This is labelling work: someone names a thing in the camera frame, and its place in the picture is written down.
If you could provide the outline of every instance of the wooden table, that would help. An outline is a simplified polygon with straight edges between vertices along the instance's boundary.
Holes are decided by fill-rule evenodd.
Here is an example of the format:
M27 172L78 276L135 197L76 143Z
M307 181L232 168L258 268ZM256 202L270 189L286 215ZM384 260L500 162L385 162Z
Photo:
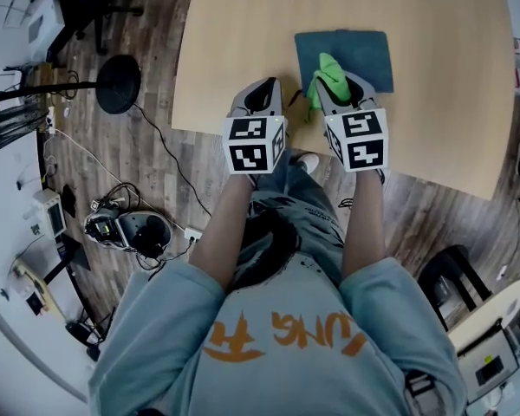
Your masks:
M233 97L276 76L288 102L300 87L298 32L387 33L394 94L382 94L390 167L491 198L513 108L514 56L506 0L192 0L172 126L220 134ZM306 101L287 112L292 145L330 153Z
M497 321L507 328L520 312L520 280L490 297L448 333L457 352L474 342Z

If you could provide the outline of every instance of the white cable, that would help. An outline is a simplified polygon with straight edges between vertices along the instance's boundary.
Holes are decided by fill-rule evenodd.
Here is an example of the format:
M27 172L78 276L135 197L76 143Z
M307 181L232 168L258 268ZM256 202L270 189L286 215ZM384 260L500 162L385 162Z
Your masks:
M50 129L53 129L54 131L56 131L57 133L60 133L61 135L63 135L64 137L66 137L67 139L69 139L74 145L78 146L80 149L82 149L85 153L87 153L89 156L91 156L94 160L96 160L96 163L98 165L100 165L102 167L102 169L108 173L108 175L114 179L115 181L117 181L119 184L122 184L123 182L121 180L119 180L115 174L113 174L110 170L108 170L103 164L102 162L100 162L98 160L98 157L96 157L94 154L92 154L87 148L85 148L84 146L82 145L79 145L75 140L73 140L71 138L71 136L65 134L63 131L60 131L59 129L55 129L53 127L50 127ZM135 191L133 191L131 188L127 188L132 194L134 194L135 196L137 197L140 197L140 195L138 193L136 193ZM163 217L164 214L162 214L160 211L158 211L156 208L154 208L152 205L150 205L148 202L146 202L142 197L140 197L140 200L142 201L143 204L147 205L148 207L150 207L152 210L154 210L155 212L157 212L158 214L162 215ZM179 225L177 222L171 220L170 218L166 218L167 221L170 223L170 224L173 224L174 226L176 226L177 228L179 228L180 230L182 230L183 232L185 232L185 228L183 228L181 225Z

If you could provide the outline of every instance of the power strip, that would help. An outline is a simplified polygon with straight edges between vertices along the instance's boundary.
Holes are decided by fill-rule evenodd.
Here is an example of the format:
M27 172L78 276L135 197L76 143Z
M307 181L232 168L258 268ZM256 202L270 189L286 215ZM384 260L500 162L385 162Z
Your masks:
M202 231L195 230L194 228L186 227L185 228L185 239L191 240L194 238L194 242L197 242L202 237Z

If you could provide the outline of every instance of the black and white marker cube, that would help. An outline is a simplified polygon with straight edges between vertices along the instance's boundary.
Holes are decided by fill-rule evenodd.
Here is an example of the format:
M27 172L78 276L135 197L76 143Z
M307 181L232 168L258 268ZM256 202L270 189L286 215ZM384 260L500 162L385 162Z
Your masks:
M285 127L282 115L225 119L224 152L230 173L272 173L285 149Z
M347 172L387 167L389 132L383 108L325 117L328 142Z

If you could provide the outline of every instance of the green cloth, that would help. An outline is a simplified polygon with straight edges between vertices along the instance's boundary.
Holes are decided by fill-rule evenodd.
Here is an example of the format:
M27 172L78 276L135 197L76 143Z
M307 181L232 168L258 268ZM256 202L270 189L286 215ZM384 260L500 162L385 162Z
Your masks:
M306 97L310 100L309 120L312 110L322 109L320 96L315 88L315 79L317 77L320 77L326 82L328 88L331 89L340 101L347 101L351 97L347 79L345 78L345 71L343 71L341 65L337 63L336 59L322 52L320 54L320 69L314 72L314 78L310 83L309 91L306 93Z

